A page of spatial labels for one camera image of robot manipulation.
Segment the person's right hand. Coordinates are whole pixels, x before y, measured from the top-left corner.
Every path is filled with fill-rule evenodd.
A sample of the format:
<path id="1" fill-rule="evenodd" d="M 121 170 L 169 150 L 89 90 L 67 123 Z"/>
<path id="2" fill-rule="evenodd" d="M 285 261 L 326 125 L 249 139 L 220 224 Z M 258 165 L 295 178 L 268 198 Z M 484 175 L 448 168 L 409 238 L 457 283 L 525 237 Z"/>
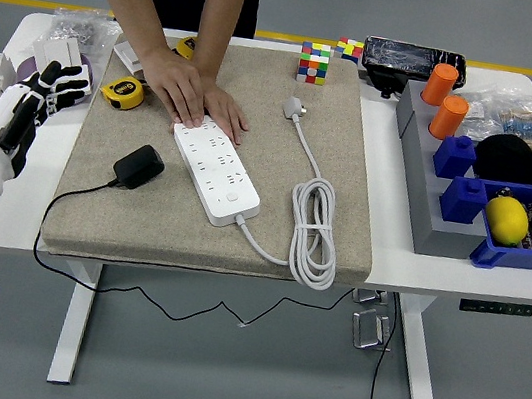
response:
<path id="1" fill-rule="evenodd" d="M 197 127 L 203 121 L 204 92 L 196 67 L 167 46 L 138 54 L 143 74 L 176 124 Z"/>

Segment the person's left hand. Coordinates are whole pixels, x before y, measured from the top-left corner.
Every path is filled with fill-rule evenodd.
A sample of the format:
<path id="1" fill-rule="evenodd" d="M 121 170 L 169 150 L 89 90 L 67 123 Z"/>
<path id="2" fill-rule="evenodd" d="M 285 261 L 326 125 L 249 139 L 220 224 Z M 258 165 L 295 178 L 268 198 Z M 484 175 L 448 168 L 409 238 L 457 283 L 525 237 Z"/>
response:
<path id="1" fill-rule="evenodd" d="M 244 132 L 249 131 L 249 123 L 241 107 L 212 77 L 201 77 L 203 107 L 221 131 L 234 143 L 243 143 Z"/>

